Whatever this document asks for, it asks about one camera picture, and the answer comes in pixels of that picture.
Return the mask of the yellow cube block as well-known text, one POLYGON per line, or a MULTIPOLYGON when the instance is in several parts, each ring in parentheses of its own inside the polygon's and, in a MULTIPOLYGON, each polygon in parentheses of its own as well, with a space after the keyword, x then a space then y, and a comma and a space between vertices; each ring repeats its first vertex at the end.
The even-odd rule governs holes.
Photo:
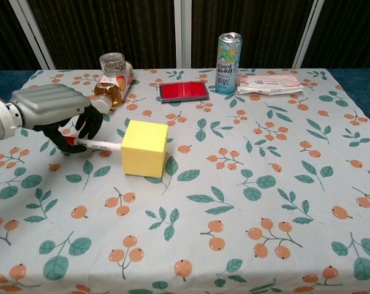
POLYGON ((121 142, 123 172, 127 175, 160 178, 163 173, 168 125, 129 121, 121 142))

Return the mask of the dark pleated partition screen panel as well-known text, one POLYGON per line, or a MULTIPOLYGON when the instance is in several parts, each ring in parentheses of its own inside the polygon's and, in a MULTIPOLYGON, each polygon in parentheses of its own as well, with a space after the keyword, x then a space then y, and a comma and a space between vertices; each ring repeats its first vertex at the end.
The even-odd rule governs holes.
MULTIPOLYGON (((53 2, 51 0, 24 0, 40 31, 42 40, 55 63, 53 49, 49 43, 49 32, 46 28, 53 16, 53 2)), ((0 0, 0 70, 36 70, 42 66, 26 37, 18 17, 12 7, 18 0, 0 0)))
POLYGON ((136 69, 176 67, 173 0, 27 0, 57 69, 98 69, 122 53, 136 69))
POLYGON ((301 67, 370 69, 370 0, 323 0, 301 67))
POLYGON ((242 36, 242 68, 291 68, 314 0, 181 0, 188 68, 216 65, 218 37, 242 36))

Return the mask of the pink white wet wipes pack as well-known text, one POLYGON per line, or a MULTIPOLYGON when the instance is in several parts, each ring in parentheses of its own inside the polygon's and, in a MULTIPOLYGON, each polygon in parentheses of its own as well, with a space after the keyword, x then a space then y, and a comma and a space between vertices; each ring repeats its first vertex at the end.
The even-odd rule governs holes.
POLYGON ((239 94, 273 96, 301 92, 304 87, 293 75, 239 75, 236 88, 239 94))

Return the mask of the floral fruit print tablecloth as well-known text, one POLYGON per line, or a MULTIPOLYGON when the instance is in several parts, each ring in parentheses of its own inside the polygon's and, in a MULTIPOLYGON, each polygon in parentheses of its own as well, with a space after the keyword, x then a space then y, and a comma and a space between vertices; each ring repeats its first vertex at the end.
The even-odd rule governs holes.
POLYGON ((0 141, 0 294, 370 294, 370 97, 332 70, 298 94, 160 102, 212 69, 137 70, 98 140, 168 126, 160 178, 121 156, 0 141))

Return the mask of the red ink pad case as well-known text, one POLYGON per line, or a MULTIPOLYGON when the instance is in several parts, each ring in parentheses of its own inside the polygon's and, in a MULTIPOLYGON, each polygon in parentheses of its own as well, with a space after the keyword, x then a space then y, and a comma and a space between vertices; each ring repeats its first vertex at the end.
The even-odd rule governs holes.
POLYGON ((207 100, 210 98, 205 84, 201 81, 166 83, 159 86, 162 103, 207 100))

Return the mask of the clear glass cup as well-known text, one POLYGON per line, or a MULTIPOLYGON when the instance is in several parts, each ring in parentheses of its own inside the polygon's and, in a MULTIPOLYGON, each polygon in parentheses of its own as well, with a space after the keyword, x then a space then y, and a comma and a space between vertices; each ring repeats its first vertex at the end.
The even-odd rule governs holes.
POLYGON ((124 55, 118 52, 111 52, 99 58, 103 74, 107 77, 117 77, 126 69, 124 55))

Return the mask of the juice bottle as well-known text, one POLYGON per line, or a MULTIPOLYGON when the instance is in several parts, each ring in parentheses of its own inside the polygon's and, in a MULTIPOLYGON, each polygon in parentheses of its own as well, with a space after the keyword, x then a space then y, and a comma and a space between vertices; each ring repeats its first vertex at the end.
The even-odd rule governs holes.
POLYGON ((126 69, 117 77, 107 77, 104 74, 94 88, 92 101, 100 113, 107 114, 121 105, 134 79, 132 64, 126 61, 126 69))

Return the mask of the red and white marker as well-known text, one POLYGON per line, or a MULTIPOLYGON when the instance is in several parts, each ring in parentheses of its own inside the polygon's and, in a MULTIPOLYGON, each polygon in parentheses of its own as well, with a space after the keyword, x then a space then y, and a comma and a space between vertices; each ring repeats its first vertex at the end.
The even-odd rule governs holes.
POLYGON ((91 149, 99 149, 99 150, 107 150, 107 151, 120 151, 121 144, 120 143, 111 143, 107 141, 96 141, 96 140, 88 140, 88 139, 81 139, 77 137, 64 137, 66 142, 70 145, 81 145, 91 149))

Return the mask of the tall light blue drink can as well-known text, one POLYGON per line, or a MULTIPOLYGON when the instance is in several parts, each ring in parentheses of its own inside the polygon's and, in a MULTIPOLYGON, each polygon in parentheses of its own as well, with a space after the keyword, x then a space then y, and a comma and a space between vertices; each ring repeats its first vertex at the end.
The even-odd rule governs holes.
POLYGON ((219 94, 231 94, 236 89, 242 43, 242 36, 236 32, 219 36, 215 81, 215 91, 219 94))

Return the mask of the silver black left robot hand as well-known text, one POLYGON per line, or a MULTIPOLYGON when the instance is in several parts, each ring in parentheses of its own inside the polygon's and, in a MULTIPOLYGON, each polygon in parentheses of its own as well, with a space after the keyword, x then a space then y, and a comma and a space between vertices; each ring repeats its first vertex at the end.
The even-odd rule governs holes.
POLYGON ((25 129, 42 132, 65 153, 83 153, 87 147, 68 144, 60 127, 77 117, 78 137, 91 140, 103 121, 103 114, 92 105, 89 97, 62 84, 13 91, 9 102, 18 109, 25 129))

